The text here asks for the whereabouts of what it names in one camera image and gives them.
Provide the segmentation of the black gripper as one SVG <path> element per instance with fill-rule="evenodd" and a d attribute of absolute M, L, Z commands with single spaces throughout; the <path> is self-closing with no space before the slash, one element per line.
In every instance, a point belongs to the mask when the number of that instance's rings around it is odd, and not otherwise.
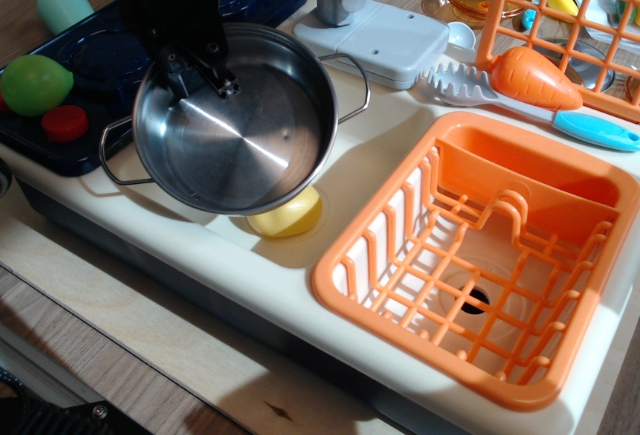
<path fill-rule="evenodd" d="M 221 98 L 240 92 L 227 68 L 221 0 L 124 0 L 122 17 L 151 56 L 158 78 L 178 99 L 204 85 Z"/>

